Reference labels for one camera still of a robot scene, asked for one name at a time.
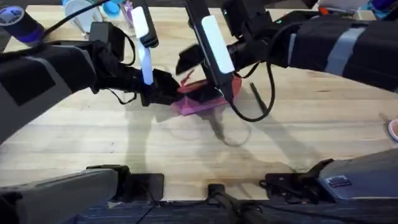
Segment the light wood surface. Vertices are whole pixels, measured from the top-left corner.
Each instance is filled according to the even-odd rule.
[[[187,26],[187,13],[184,8],[150,11],[160,41],[152,51],[154,66],[174,73],[178,53],[197,42]],[[45,27],[64,16],[61,6],[29,6],[27,12]],[[270,12],[277,19],[288,11]],[[220,10],[211,13],[224,39],[232,43]],[[115,24],[127,27],[121,17]],[[66,24],[51,38],[82,37]],[[11,39],[6,50],[23,47]],[[126,47],[126,60],[130,59],[131,49]],[[166,200],[203,199],[209,183],[225,184],[237,198],[262,199],[265,192],[256,184],[266,173],[307,171],[322,159],[349,159],[394,145],[384,123],[398,117],[397,95],[325,73],[273,70],[275,107],[268,118],[254,124],[240,120],[228,106],[184,117],[168,106],[143,108],[139,100],[122,106],[108,91],[81,91],[0,146],[0,185],[69,174],[90,165],[127,164],[133,172],[165,174]],[[193,80],[201,78],[203,72],[197,69]],[[249,82],[255,82],[268,102],[265,66],[244,80],[236,99],[238,108],[254,117],[260,112]]]

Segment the blue object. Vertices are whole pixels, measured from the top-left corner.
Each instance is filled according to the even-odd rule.
[[[368,3],[366,3],[365,5],[361,6],[359,8],[360,10],[372,10],[373,14],[377,17],[377,18],[384,18],[386,17],[391,10],[378,10],[376,9],[373,4],[372,1],[369,1]]]
[[[111,0],[111,2],[113,2],[115,4],[120,4],[120,3],[124,2],[124,0]]]
[[[375,9],[385,10],[396,1],[397,0],[372,0],[372,5]]]
[[[109,17],[117,17],[120,14],[119,6],[113,1],[106,2],[102,5],[102,9]]]
[[[27,45],[35,44],[44,33],[43,26],[19,6],[0,10],[0,27]]]

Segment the black cable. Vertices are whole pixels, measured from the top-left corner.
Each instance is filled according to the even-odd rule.
[[[108,2],[108,1],[110,1],[110,0],[102,0],[102,1],[96,2],[96,3],[94,3],[94,4],[92,4],[92,5],[88,6],[88,7],[85,7],[84,9],[80,9],[79,11],[74,12],[73,14],[70,14],[69,16],[63,18],[61,21],[59,21],[56,24],[54,24],[52,27],[50,27],[47,30],[45,30],[41,39],[44,40],[46,38],[46,36],[48,36],[54,30],[58,29],[60,26],[64,25],[64,23],[68,22],[69,20],[73,19],[74,17],[76,17],[76,16],[78,16],[78,15],[80,15],[80,14],[86,12],[86,11],[89,11],[90,9],[93,9],[93,8],[95,8],[97,6],[100,6],[100,5],[102,5],[102,4],[104,4],[104,3]]]
[[[236,77],[243,78],[243,79],[249,78],[249,77],[254,73],[254,71],[256,71],[256,69],[257,69],[257,67],[259,66],[259,64],[260,64],[260,62],[258,62],[257,64],[255,64],[255,65],[250,69],[250,71],[248,72],[248,74],[245,75],[245,76],[243,76],[243,77],[242,77],[238,72],[234,72],[234,75],[235,75]]]
[[[146,213],[144,213],[140,219],[138,219],[138,221],[136,222],[136,224],[139,224],[141,221],[143,221],[143,219],[153,210],[156,208],[156,205],[154,205],[153,207],[151,207],[150,209],[148,209],[148,211],[146,211]]]
[[[128,103],[131,103],[131,102],[134,101],[135,99],[137,99],[137,93],[134,93],[134,96],[133,96],[129,101],[123,102],[123,101],[120,99],[120,97],[119,97],[114,91],[112,91],[110,88],[106,88],[106,89],[109,90],[114,96],[116,96],[116,98],[119,100],[119,103],[120,103],[121,105],[126,105],[126,104],[128,104]]]
[[[327,219],[338,220],[338,221],[342,221],[342,222],[351,222],[351,223],[360,223],[360,224],[370,224],[371,223],[371,222],[367,222],[367,221],[357,220],[354,218],[337,217],[334,215],[328,215],[328,214],[324,214],[324,213],[303,212],[303,211],[291,210],[291,209],[287,209],[287,208],[279,208],[279,207],[275,207],[273,205],[267,205],[267,204],[261,203],[261,202],[254,202],[254,203],[261,205],[265,208],[269,208],[269,209],[273,209],[273,210],[277,210],[277,211],[281,211],[281,212],[289,212],[289,213],[294,213],[294,214],[299,214],[299,215],[308,215],[311,217],[327,218]]]
[[[272,54],[272,50],[275,46],[275,43],[279,40],[279,37],[288,29],[291,29],[294,26],[299,26],[301,25],[302,22],[293,22],[281,29],[278,30],[278,32],[273,36],[273,38],[271,39],[271,42],[268,46],[268,52],[267,52],[267,61],[266,61],[266,66],[267,66],[267,72],[268,72],[268,76],[269,76],[269,83],[271,86],[271,99],[270,102],[268,104],[268,107],[263,111],[263,115],[261,115],[258,118],[248,118],[245,117],[245,115],[243,115],[235,106],[235,104],[233,103],[232,99],[226,99],[227,102],[229,103],[230,107],[232,108],[232,110],[236,113],[237,116],[239,116],[241,119],[247,121],[247,122],[258,122],[261,121],[262,119],[264,119],[266,116],[269,115],[269,113],[271,112],[272,108],[274,107],[274,103],[275,103],[275,81],[274,81],[274,75],[272,74],[272,69],[271,69],[271,62],[269,61],[271,59],[271,54]]]
[[[131,38],[125,33],[123,32],[124,37],[127,38],[127,40],[130,43],[131,49],[132,49],[132,62],[124,64],[125,66],[131,66],[134,64],[134,62],[136,62],[136,46],[134,45],[134,42],[131,40]]]

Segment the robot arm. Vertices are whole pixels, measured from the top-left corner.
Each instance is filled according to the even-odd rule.
[[[141,70],[120,62],[124,52],[124,44],[119,44],[124,43],[121,30],[110,23],[94,23],[93,34],[97,40],[57,41],[0,56],[0,143],[85,88],[94,94],[104,89],[138,93],[143,106],[169,105],[179,99],[179,84],[171,74],[155,69],[153,84],[146,85]],[[100,41],[104,36],[113,38]]]
[[[386,21],[356,21],[340,16],[322,16],[319,12],[294,11],[272,21],[261,1],[230,0],[221,8],[231,34],[238,41],[225,46],[217,23],[208,25],[212,17],[203,1],[187,0],[189,24],[197,36],[196,44],[180,54],[177,73],[202,65],[209,85],[219,90],[236,114],[245,121],[265,118],[275,100],[271,64],[332,73],[344,78],[398,92],[396,61],[398,25]],[[223,69],[232,61],[233,71]],[[255,64],[267,63],[271,83],[268,108],[259,98],[263,115],[256,119],[244,117],[233,104],[228,80]]]

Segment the red object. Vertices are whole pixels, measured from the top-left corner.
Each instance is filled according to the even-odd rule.
[[[178,89],[180,93],[189,93],[192,90],[196,90],[197,88],[206,85],[207,80],[200,80],[189,85],[185,86],[185,83],[189,79],[189,76],[192,74],[191,71],[186,78],[181,81],[181,87]],[[238,77],[234,77],[232,81],[233,93],[236,96],[242,87],[242,79]],[[186,116],[193,113],[197,113],[199,111],[208,110],[214,108],[216,106],[221,106],[226,104],[227,101],[223,97],[219,97],[214,100],[207,101],[206,103],[199,103],[195,100],[191,100],[188,97],[182,98],[180,101],[175,102],[172,104],[172,108],[177,111],[178,113]]]
[[[322,15],[328,15],[329,14],[329,11],[326,8],[324,8],[324,7],[319,7],[318,10],[319,10],[319,12]]]

